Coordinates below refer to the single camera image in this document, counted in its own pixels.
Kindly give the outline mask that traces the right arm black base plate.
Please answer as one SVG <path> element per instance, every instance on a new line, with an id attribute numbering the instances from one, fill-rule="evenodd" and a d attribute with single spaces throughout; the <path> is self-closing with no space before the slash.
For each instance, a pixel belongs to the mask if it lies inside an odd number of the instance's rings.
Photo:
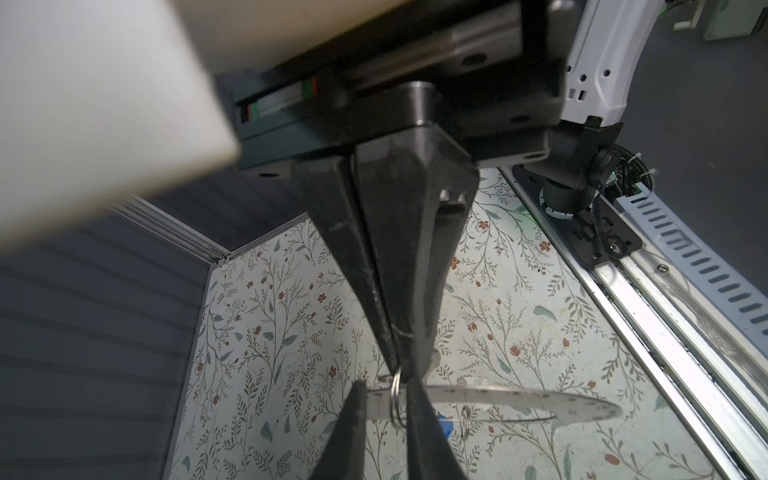
<path id="1" fill-rule="evenodd" d="M 598 195 L 590 207 L 579 213 L 561 213 L 546 205 L 543 177 L 523 166 L 514 166 L 512 175 L 584 268 L 621 260 L 643 247 L 637 232 L 604 196 Z"/>

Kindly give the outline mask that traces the white perforated vent strip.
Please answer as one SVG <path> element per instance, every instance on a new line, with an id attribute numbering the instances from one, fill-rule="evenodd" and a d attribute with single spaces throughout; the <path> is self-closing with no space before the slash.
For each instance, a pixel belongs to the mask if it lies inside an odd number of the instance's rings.
<path id="1" fill-rule="evenodd" d="M 617 209 L 672 261 L 762 354 L 767 353 L 767 296 L 711 249 L 644 185 Z"/>

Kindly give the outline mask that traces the blue key tag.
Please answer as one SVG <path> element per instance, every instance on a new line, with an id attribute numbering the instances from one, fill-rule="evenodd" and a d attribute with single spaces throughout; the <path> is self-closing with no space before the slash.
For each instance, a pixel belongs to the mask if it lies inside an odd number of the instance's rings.
<path id="1" fill-rule="evenodd" d="M 438 421 L 440 423 L 441 429 L 443 431 L 444 436 L 449 439 L 454 431 L 454 422 L 452 419 L 439 414 L 438 415 Z"/>

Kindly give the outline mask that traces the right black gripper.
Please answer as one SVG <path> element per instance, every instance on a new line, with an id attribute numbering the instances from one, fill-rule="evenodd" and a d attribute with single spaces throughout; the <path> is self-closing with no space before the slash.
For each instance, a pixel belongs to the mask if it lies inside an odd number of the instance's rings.
<path id="1" fill-rule="evenodd" d="M 236 92 L 238 168 L 285 178 L 298 161 L 292 184 L 391 372 L 421 378 L 429 366 L 479 187 L 473 161 L 486 168 L 548 156 L 584 9 L 581 1 L 410 1 Z M 355 184 L 352 159 L 331 155 L 356 146 Z"/>

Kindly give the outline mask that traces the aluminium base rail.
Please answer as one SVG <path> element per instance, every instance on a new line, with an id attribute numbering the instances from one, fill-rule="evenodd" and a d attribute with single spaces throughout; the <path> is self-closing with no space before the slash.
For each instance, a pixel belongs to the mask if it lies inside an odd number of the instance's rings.
<path id="1" fill-rule="evenodd" d="M 501 175 L 725 479 L 767 476 L 767 412 L 685 316 L 629 258 L 584 268 L 514 178 Z"/>

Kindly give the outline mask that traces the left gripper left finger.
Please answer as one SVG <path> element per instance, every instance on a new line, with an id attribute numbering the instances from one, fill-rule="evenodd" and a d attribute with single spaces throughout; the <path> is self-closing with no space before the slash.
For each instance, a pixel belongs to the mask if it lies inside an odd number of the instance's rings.
<path id="1" fill-rule="evenodd" d="M 367 385 L 356 380 L 347 395 L 310 479 L 359 480 L 364 476 Z"/>

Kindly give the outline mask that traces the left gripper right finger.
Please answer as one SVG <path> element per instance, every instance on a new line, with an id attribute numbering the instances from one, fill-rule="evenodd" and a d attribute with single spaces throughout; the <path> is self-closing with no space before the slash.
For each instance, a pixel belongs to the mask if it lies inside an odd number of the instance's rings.
<path id="1" fill-rule="evenodd" d="M 407 383 L 407 468 L 409 479 L 466 479 L 419 378 Z"/>

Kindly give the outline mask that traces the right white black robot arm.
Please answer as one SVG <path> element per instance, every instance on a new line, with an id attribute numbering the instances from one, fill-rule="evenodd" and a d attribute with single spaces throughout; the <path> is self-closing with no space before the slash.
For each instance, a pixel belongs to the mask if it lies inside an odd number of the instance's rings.
<path id="1" fill-rule="evenodd" d="M 428 368 L 484 168 L 579 212 L 615 144 L 658 1 L 410 1 L 235 98 L 238 168 L 289 178 L 392 372 Z"/>

